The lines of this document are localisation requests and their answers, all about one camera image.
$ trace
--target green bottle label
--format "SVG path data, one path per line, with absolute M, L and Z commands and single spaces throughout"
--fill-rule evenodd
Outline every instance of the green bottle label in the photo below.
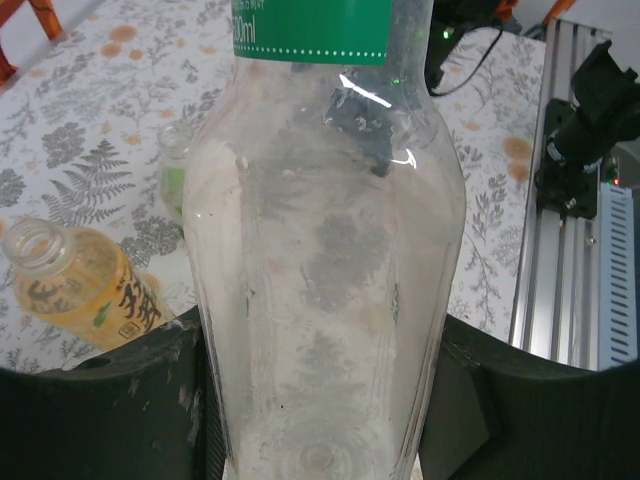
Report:
M 392 0 L 233 0 L 238 57 L 384 65 Z

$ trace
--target table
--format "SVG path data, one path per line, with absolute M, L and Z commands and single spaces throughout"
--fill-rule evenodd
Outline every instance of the table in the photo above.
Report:
M 0 94 L 0 234 L 24 216 L 95 227 L 154 275 L 176 313 L 195 304 L 184 242 L 157 198 L 156 131 L 197 127 L 233 55 L 228 1 L 106 0 Z M 442 90 L 462 82 L 496 32 L 463 39 Z M 437 100 L 467 187 L 449 312 L 506 340 L 542 78 L 542 43 L 505 33 L 473 80 Z M 102 189 L 81 191 L 111 169 Z M 72 368 L 98 354 L 20 311 L 0 256 L 0 367 Z

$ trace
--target yellow tea bottle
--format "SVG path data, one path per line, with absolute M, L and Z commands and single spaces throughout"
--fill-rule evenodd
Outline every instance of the yellow tea bottle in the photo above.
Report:
M 172 318 L 120 247 L 86 227 L 23 220 L 2 238 L 20 305 L 103 351 Z

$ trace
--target bottle opening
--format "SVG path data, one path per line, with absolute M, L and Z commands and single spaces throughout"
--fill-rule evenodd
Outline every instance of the bottle opening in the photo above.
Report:
M 158 143 L 162 152 L 172 159 L 182 159 L 189 151 L 193 130 L 182 121 L 171 122 L 158 130 Z
M 12 226 L 2 237 L 2 251 L 24 270 L 48 268 L 66 252 L 65 234 L 57 225 L 29 218 Z

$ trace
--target black cable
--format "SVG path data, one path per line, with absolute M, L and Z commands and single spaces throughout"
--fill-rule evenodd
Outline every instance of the black cable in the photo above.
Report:
M 484 61 L 487 59 L 487 57 L 489 56 L 489 54 L 493 50 L 493 47 L 495 47 L 496 44 L 498 43 L 498 41 L 502 38 L 502 34 L 504 33 L 504 23 L 502 22 L 502 20 L 500 20 L 499 23 L 498 23 L 498 29 L 499 29 L 498 35 L 496 35 L 496 38 L 493 39 L 493 41 L 491 42 L 491 45 L 489 45 L 489 48 L 487 49 L 487 51 L 484 52 L 484 55 L 482 55 L 482 58 L 478 62 L 478 65 L 476 65 L 476 68 L 473 69 L 473 72 L 471 72 L 471 74 L 466 78 L 466 80 L 464 82 L 462 82 L 457 87 L 452 88 L 451 90 L 447 90 L 446 92 L 440 92 L 440 93 L 439 92 L 434 92 L 427 85 L 427 89 L 429 90 L 429 95 L 431 95 L 432 97 L 444 97 L 446 95 L 452 94 L 453 92 L 457 92 L 462 87 L 464 87 L 467 83 L 469 83 L 469 81 L 473 78 L 473 76 L 476 73 L 478 73 L 478 70 L 480 70 L 480 67 L 482 67 L 482 64 L 484 63 Z

